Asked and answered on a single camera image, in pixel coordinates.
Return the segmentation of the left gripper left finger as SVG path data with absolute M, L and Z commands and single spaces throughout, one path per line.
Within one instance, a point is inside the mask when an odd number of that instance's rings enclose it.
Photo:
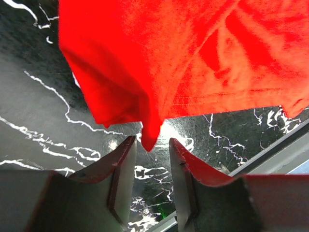
M 56 171 L 2 170 L 3 232 L 124 232 L 136 162 L 136 138 L 66 177 Z

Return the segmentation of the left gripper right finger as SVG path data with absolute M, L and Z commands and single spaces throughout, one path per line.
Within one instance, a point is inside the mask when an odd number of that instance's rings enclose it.
M 178 230 L 181 232 L 306 232 L 307 175 L 228 176 L 169 141 Z

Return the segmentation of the red t shirt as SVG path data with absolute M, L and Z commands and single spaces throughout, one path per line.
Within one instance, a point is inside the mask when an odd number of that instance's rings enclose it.
M 98 124 L 309 103 L 306 0 L 61 0 L 59 47 Z

